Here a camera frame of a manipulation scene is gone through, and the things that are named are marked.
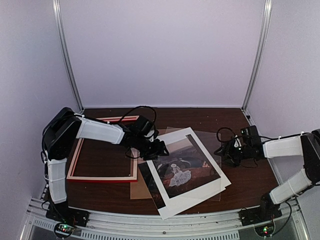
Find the red wooden picture frame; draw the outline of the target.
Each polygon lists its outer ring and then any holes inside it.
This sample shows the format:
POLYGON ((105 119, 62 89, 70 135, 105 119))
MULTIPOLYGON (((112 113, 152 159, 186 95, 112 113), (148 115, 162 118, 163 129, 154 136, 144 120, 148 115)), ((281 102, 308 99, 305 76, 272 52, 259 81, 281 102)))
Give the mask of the red wooden picture frame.
POLYGON ((138 160, 120 145, 113 145, 119 130, 111 129, 121 118, 103 117, 85 122, 76 138, 78 143, 66 175, 68 182, 130 183, 138 181, 138 160))

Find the canyon landscape photo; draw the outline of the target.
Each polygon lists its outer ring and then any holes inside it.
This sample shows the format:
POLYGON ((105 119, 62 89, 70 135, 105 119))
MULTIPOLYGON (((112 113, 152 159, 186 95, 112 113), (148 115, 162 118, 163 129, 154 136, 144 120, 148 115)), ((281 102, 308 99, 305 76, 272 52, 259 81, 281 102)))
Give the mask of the canyon landscape photo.
POLYGON ((169 198, 220 180, 220 174, 191 135, 168 144, 167 149, 168 156, 152 162, 169 198))

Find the brown backing board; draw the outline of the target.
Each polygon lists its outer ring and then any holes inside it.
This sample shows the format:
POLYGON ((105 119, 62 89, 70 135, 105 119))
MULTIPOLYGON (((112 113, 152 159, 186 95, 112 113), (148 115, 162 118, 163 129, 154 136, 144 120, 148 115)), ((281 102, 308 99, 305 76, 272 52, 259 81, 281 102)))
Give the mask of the brown backing board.
POLYGON ((130 199, 131 200, 146 200, 151 199, 152 196, 143 179, 139 167, 137 168, 137 180, 130 183, 130 199))

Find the clear acrylic sheet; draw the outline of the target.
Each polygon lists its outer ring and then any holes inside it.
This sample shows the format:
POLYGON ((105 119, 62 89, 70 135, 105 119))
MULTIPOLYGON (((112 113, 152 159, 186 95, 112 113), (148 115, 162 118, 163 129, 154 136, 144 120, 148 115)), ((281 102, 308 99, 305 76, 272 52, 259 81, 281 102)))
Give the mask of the clear acrylic sheet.
MULTIPOLYGON (((216 133, 215 132, 207 132, 207 131, 197 131, 197 130, 195 130, 194 132, 197 135, 197 137, 201 140, 201 142, 203 143, 205 148, 208 150, 208 152, 211 154, 211 156, 215 159, 218 166, 221 168, 222 167, 221 157, 214 155, 214 151, 217 150, 221 146, 221 143, 217 140, 216 133)), ((146 171, 149 170, 148 164, 145 161, 142 162, 139 160, 137 167, 139 168, 140 172, 141 172, 141 170, 146 170, 146 171)), ((151 174, 145 173, 145 176, 147 177, 147 183, 145 182, 145 180, 144 180, 144 182, 148 188, 149 182, 150 182, 149 177, 151 177, 151 174)))

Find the white mat board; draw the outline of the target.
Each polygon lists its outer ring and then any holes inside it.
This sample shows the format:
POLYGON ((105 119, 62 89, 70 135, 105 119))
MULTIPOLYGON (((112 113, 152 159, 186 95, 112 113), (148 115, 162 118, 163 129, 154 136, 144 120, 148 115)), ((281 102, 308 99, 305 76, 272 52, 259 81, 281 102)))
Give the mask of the white mat board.
POLYGON ((221 192, 226 190, 226 188, 229 185, 231 185, 231 181, 227 178, 226 174, 216 163, 215 159, 208 152, 208 150, 203 145, 203 143, 195 134, 195 131, 192 128, 188 127, 177 130, 173 128, 168 128, 164 134, 158 137, 158 139, 164 141, 167 147, 167 145, 171 143, 187 139, 188 135, 191 135, 192 138, 194 138, 194 140, 201 148, 205 156, 208 158, 212 166, 220 174, 220 180, 209 182, 196 189, 190 190, 176 197, 169 198, 160 177, 156 173, 153 160, 146 161, 139 159, 138 162, 146 162, 149 168, 148 171, 141 170, 141 173, 143 174, 145 183, 147 183, 147 177, 145 176, 145 173, 150 174, 150 177, 148 178, 150 180, 148 183, 148 189, 149 192, 152 194, 152 200, 158 210, 158 213, 163 220, 180 214, 212 197, 219 195, 221 192))

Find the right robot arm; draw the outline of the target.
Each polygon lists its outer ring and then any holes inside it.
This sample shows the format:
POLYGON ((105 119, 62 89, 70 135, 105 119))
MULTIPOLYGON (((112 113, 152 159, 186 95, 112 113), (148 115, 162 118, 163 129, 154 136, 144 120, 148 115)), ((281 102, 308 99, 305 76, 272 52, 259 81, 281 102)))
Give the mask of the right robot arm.
POLYGON ((281 203, 318 185, 320 181, 320 131, 301 132, 276 138, 259 135, 255 125, 242 128, 240 135, 218 140, 221 146, 214 152, 232 167, 246 159, 256 161, 280 157, 301 156, 303 167, 286 182, 264 194, 256 210, 259 220, 268 220, 281 203))

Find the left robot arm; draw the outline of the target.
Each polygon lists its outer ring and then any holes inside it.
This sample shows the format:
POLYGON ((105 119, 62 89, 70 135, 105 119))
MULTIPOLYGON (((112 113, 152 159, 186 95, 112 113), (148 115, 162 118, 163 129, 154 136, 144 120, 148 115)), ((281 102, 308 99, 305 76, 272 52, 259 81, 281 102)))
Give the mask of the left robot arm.
POLYGON ((61 222, 72 218, 66 192, 66 164, 76 139, 90 139, 136 149, 145 161, 169 155, 164 141, 158 139, 155 120, 140 115, 131 124, 125 124, 124 114, 118 120, 103 121, 75 113, 64 107, 44 128, 41 140, 41 158, 44 178, 48 184, 48 201, 52 213, 61 222))

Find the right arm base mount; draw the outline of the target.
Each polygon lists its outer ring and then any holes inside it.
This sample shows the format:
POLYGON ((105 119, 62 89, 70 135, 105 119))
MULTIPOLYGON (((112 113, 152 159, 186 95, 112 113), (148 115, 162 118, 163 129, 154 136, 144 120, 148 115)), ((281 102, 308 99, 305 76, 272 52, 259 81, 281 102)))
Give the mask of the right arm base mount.
POLYGON ((260 205, 254 208, 242 209, 239 211, 239 218, 242 226, 255 225, 282 216, 280 204, 275 204, 267 195, 262 196, 260 205))

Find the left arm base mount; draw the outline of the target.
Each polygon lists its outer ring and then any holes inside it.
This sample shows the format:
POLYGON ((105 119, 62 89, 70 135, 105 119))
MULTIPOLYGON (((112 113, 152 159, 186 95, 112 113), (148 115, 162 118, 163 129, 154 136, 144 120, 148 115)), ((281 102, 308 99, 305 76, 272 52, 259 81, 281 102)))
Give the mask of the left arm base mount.
POLYGON ((86 210, 71 208, 68 202, 53 203, 50 202, 45 214, 46 218, 67 223, 72 226, 86 227, 90 213, 86 210))

